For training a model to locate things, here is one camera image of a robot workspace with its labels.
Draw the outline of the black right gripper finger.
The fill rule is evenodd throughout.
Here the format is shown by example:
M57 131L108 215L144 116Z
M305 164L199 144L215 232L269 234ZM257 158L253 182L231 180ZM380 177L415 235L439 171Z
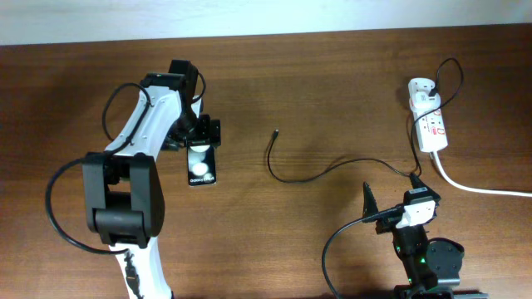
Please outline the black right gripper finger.
M370 217L378 213L379 210L377 207L377 201L375 200L375 197L373 195L373 192L368 182L363 183L362 192L363 192L363 199L364 199L362 216L364 218L367 218L367 217Z
M409 174L409 179L411 181L411 192L426 192L428 187L420 180L420 178L415 173Z

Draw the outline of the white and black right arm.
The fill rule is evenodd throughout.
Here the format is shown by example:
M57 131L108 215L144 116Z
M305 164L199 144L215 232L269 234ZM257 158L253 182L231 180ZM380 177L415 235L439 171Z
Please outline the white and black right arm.
M415 174L403 201L379 210L368 183L363 184L365 223L375 223L376 233L392 234L392 245L405 268L409 283L394 287L395 298L487 298L479 291L460 291L464 247L448 238L429 238L425 225L436 218L441 196Z

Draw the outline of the black Galaxy flip phone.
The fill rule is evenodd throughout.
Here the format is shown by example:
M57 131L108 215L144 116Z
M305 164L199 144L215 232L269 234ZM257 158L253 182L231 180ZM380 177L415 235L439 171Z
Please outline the black Galaxy flip phone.
M187 148L188 184L191 187L217 183L215 150L212 145Z

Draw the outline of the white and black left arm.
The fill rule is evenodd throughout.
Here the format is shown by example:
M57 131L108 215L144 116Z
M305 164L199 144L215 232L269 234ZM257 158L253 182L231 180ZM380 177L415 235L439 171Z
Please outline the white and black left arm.
M158 236L165 201L156 160L162 150L186 151L188 184L215 184L221 125L203 112L195 91L204 77L149 73L137 84L139 100L121 133L102 154L82 164L88 228L116 255L131 298L172 298Z

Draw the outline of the white USB charger adapter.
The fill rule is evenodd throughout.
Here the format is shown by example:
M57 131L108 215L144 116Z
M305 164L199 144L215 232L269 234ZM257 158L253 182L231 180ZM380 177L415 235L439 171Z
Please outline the white USB charger adapter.
M424 91L418 91L410 98L411 110L417 113L436 109L440 104L441 98L438 94L429 96L429 94Z

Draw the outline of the white power strip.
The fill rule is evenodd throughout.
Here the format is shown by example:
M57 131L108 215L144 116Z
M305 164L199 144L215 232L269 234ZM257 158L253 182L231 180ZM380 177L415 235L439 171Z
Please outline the white power strip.
M430 92L435 85L435 82L431 79L413 78L408 83L409 96L411 98L418 91L424 91L430 96ZM412 111L412 114L416 121L415 128L420 151L432 153L443 150L448 145L448 140L441 110L436 108L420 113Z

